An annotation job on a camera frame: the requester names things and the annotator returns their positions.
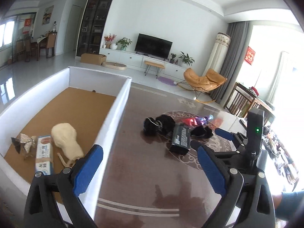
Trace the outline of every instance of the blue sleeve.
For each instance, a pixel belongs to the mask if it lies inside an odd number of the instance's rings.
[[[275,211],[275,216],[282,220],[290,220],[304,197],[304,191],[282,194],[282,201]]]

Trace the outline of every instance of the metal screw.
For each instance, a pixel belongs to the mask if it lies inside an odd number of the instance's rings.
[[[230,169],[230,173],[233,174],[233,175],[235,175],[235,174],[238,173],[238,170],[237,170],[237,169],[234,169],[234,168],[231,168],[231,169]]]
[[[70,168],[70,167],[66,167],[66,168],[63,169],[62,172],[63,172],[64,174],[68,174],[70,171],[71,171],[71,168]]]
[[[259,172],[258,175],[259,175],[260,178],[264,178],[265,177],[265,174],[263,172]]]
[[[37,172],[35,173],[35,177],[40,177],[40,176],[42,176],[42,172],[41,172],[41,171],[37,171]]]

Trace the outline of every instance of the blue gripper pad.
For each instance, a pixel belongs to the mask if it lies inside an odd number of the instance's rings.
[[[202,146],[200,146],[197,150],[197,159],[199,160],[199,163],[203,168],[214,192],[224,196],[226,194],[225,179]]]
[[[95,172],[97,171],[103,159],[103,150],[101,146],[97,146],[86,160],[81,170],[75,176],[73,192],[76,197],[86,192]]]
[[[214,130],[215,134],[220,136],[220,137],[223,137],[224,139],[227,139],[227,140],[230,140],[230,141],[233,141],[233,134],[226,131],[226,130],[223,130],[221,128],[216,128]]]

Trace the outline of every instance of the white plush toy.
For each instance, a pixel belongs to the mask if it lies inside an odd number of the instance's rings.
[[[69,159],[69,161],[65,163],[62,156],[57,153],[64,166],[67,167],[77,159],[84,157],[81,147],[76,142],[76,130],[69,123],[59,123],[55,125],[52,128],[51,135],[55,145],[61,148],[64,155]]]

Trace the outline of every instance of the black box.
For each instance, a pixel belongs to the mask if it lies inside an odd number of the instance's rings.
[[[173,130],[170,152],[186,155],[190,150],[190,129],[184,125],[176,124]]]

